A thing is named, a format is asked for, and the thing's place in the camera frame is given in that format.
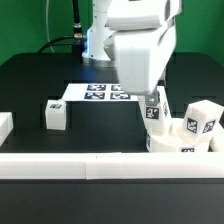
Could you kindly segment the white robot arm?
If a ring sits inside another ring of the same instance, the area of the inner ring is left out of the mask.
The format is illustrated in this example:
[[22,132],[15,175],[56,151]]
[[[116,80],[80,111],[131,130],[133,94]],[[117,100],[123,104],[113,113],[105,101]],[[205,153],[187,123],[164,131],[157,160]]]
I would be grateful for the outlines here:
[[155,106],[157,86],[176,46],[175,16],[181,12],[182,0],[93,0],[82,57],[114,67],[125,93]]

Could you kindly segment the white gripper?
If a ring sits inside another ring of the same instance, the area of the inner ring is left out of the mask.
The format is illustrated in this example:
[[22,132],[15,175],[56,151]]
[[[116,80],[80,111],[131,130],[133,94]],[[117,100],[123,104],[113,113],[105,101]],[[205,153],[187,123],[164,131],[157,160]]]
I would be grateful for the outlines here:
[[155,29],[117,31],[104,41],[104,51],[115,62],[122,90],[128,94],[147,95],[147,106],[158,104],[158,96],[152,93],[175,46],[174,18]]

